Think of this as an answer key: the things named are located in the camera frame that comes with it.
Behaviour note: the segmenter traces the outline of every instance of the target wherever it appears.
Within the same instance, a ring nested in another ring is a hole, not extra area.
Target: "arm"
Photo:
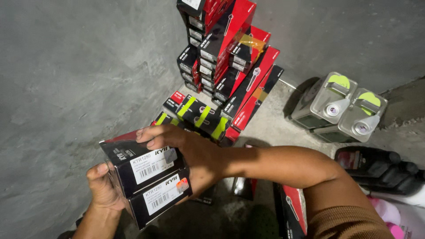
[[[93,198],[73,239],[112,239],[115,235],[125,204],[114,190],[107,173],[108,166],[105,163],[87,171]]]

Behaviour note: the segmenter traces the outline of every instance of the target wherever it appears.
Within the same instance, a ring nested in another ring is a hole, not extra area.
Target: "kyb logo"
[[[167,150],[168,150],[168,146],[166,146],[165,148],[162,148],[162,149],[160,149],[160,150],[155,151],[155,155],[157,155],[157,154],[159,154],[159,153],[163,153],[163,152],[165,152],[165,151],[167,151]]]
[[[177,180],[177,176],[175,176],[174,178],[168,180],[165,182],[165,185],[168,185],[169,183],[171,183],[172,181]]]

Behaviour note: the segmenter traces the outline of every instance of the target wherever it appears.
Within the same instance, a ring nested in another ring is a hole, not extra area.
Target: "hand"
[[[87,171],[88,186],[93,195],[91,203],[94,207],[121,211],[125,203],[113,188],[108,171],[106,163],[95,165]]]
[[[174,125],[158,125],[140,129],[136,135],[139,143],[150,140],[147,144],[150,150],[165,146],[180,150],[190,168],[191,198],[198,197],[224,176],[226,165],[222,163],[222,148],[194,132]]]

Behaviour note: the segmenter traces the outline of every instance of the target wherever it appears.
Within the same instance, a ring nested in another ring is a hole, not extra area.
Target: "barcode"
[[[155,200],[152,203],[152,209],[155,209],[158,206],[162,205],[163,203],[165,203],[166,201],[168,201],[168,199],[170,199],[170,196],[168,194],[165,194],[162,197],[158,198],[157,200]]]
[[[152,166],[140,171],[139,173],[140,173],[140,176],[142,178],[144,178],[144,177],[151,175],[152,173],[156,172],[157,170],[159,170],[159,165],[155,164],[155,165],[152,165]]]

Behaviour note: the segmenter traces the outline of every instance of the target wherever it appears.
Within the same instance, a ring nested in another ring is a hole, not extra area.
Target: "silver metal container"
[[[350,105],[357,83],[331,72],[308,88],[286,120],[305,129],[335,125]]]
[[[310,129],[325,142],[367,142],[387,107],[388,101],[364,88],[358,88],[338,125]]]

